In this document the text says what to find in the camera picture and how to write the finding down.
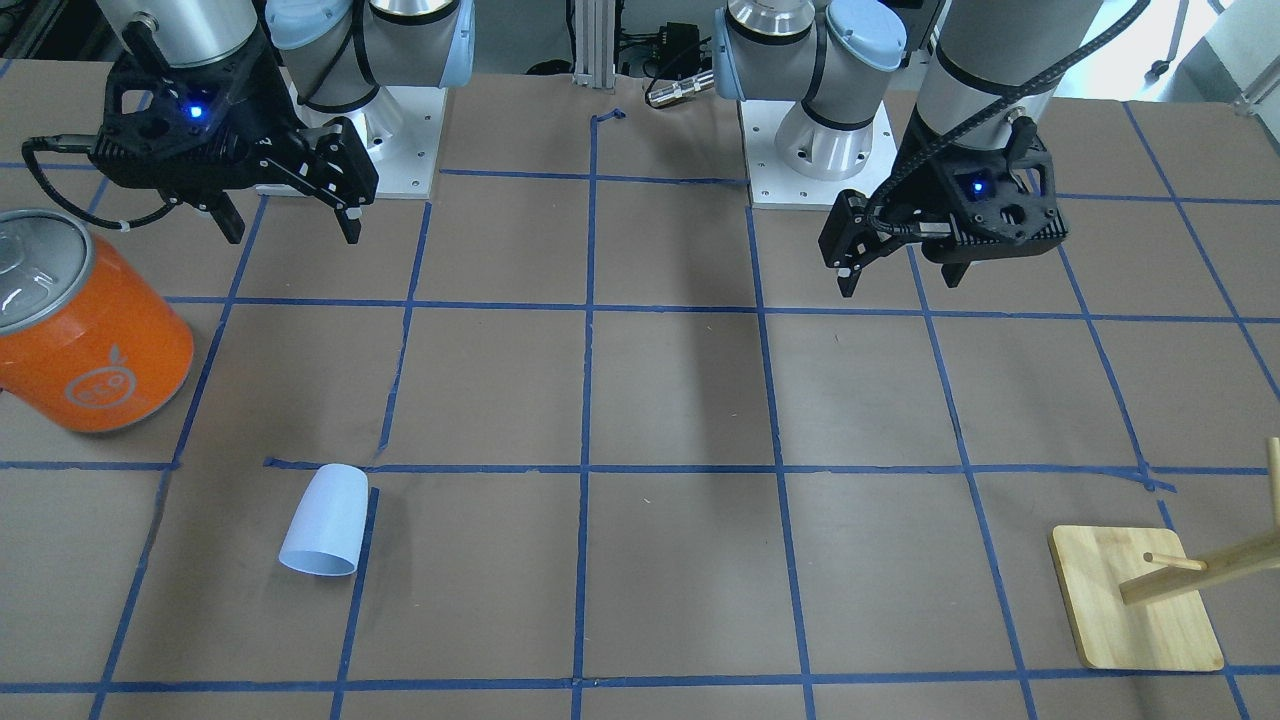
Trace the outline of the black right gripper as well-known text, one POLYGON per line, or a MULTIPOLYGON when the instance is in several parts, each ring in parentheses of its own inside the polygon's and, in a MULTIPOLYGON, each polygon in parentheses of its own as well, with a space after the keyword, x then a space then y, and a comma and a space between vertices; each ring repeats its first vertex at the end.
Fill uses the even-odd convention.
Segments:
POLYGON ((232 245, 243 242, 244 219, 223 191, 288 184, 339 208, 340 232, 357 245, 357 204, 374 200, 378 188, 375 165, 349 120, 308 128, 297 117, 268 45, 163 73, 123 53, 108 73, 91 161, 122 187, 207 202, 232 245))

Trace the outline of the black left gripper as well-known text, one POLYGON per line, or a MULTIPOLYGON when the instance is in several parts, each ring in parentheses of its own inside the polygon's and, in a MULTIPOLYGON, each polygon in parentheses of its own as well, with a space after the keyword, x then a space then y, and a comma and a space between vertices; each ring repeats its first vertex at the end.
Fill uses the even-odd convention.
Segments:
POLYGON ((1065 241, 1068 220, 1037 123, 1023 117, 1007 128, 1012 137, 1002 147, 950 145, 891 188, 877 217, 893 232, 873 229, 864 193, 837 195, 818 247, 824 264, 838 270, 842 297, 854 296, 863 268, 905 243, 922 243, 955 290, 972 263, 1037 256, 1065 241))

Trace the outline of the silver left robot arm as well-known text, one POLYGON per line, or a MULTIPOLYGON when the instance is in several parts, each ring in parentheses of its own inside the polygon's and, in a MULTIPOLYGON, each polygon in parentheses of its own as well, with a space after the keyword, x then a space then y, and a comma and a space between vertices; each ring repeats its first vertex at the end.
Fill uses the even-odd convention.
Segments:
MULTIPOLYGON (((1033 258, 1068 237, 1039 123, 1062 74, 1105 46, 1097 1, 952 1, 890 174, 845 188, 818 238, 851 296, 863 270, 919 243, 948 287, 974 263, 1033 258)), ((882 1, 727 1, 716 13, 719 96, 790 105, 774 146, 795 172, 846 181, 909 53, 882 1)))

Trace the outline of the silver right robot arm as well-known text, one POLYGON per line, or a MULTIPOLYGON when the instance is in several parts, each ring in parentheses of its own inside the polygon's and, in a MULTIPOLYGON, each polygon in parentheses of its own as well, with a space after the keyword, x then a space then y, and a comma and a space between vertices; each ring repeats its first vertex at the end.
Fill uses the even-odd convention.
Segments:
POLYGON ((90 160, 211 217, 233 190, 330 208, 346 241, 379 199, 428 199, 449 88, 474 68, 471 1, 104 1, 124 45, 90 160))

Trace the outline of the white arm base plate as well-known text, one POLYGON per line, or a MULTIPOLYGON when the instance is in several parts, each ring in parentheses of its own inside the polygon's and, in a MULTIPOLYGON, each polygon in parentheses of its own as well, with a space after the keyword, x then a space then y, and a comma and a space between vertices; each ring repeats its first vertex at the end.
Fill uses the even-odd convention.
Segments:
POLYGON ((376 199, 428 200, 436 173, 445 119, 445 88, 381 87, 357 106, 294 104, 298 118, 319 128, 337 117, 352 120, 378 172, 376 199))
POLYGON ((899 146, 884 105, 859 129, 833 129, 799 102, 739 104, 751 204, 760 209, 826 210, 844 190, 872 195, 899 146))

